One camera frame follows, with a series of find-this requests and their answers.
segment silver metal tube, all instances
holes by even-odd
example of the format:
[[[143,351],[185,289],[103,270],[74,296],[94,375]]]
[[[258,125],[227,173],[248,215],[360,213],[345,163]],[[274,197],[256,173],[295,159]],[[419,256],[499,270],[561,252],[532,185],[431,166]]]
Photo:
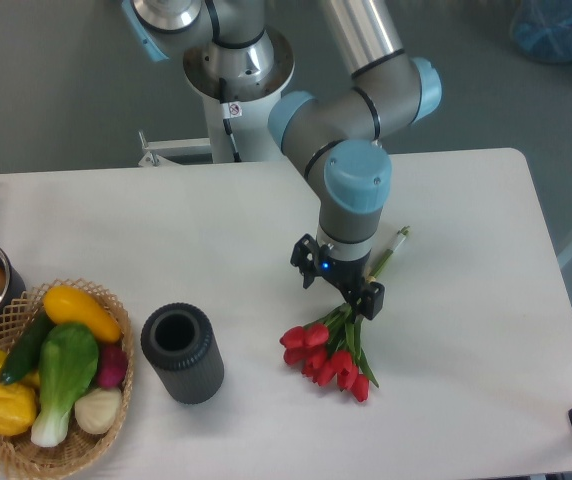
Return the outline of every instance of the silver metal tube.
[[[320,3],[351,73],[403,48],[382,0],[321,0]]]
[[[199,15],[201,0],[133,0],[137,14],[149,25],[164,31],[189,27]]]

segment tabletop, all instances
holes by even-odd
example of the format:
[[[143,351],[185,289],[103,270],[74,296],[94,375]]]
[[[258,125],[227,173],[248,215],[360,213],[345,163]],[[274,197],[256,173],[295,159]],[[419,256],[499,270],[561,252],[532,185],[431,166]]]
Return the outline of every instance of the tabletop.
[[[137,348],[116,443],[78,479],[472,479],[572,470],[572,310],[516,150],[393,157],[362,342],[380,389],[357,404],[283,364],[278,339],[341,301],[303,290],[293,244],[319,202],[288,162],[0,175],[0,246],[27,285],[103,284],[148,316],[210,318],[220,391],[185,406]]]

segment black cylinder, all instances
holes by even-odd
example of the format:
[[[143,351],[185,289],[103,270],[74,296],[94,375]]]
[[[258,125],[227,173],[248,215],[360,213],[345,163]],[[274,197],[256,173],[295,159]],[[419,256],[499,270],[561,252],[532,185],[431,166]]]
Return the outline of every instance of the black cylinder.
[[[144,324],[141,345],[164,387],[178,402],[204,402],[224,380],[213,327],[193,305],[173,303],[156,310]]]

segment grey floor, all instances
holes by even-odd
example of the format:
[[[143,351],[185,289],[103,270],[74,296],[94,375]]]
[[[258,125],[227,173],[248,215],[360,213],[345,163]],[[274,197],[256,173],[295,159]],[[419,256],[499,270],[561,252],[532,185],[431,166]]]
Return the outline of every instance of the grey floor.
[[[119,3],[0,0],[0,173],[134,167],[139,129],[149,140],[206,136],[181,61],[150,63]],[[350,79],[317,2],[268,3],[295,51],[290,89],[344,91]],[[572,227],[572,65],[519,54],[508,37],[516,1],[387,3],[406,50],[439,70],[444,96],[386,149],[520,150],[558,249]],[[572,264],[563,273],[572,303]]]

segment green leaf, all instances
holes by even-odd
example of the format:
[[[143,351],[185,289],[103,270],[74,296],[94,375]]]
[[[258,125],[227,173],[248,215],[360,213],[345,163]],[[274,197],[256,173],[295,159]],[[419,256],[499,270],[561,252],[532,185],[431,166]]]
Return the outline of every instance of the green leaf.
[[[360,315],[355,321],[355,362],[359,362],[362,356],[362,320],[364,320],[364,317]]]
[[[354,359],[357,358],[357,353],[355,351],[355,324],[351,321],[344,323],[346,329],[346,345],[348,345],[348,351]]]
[[[366,378],[371,381],[373,385],[379,388],[379,383],[377,383],[377,379],[373,374],[373,371],[370,369],[368,365],[368,360],[366,360],[366,354],[364,353],[364,349],[361,350],[361,354],[359,356],[359,368],[361,368],[362,373],[366,375]]]

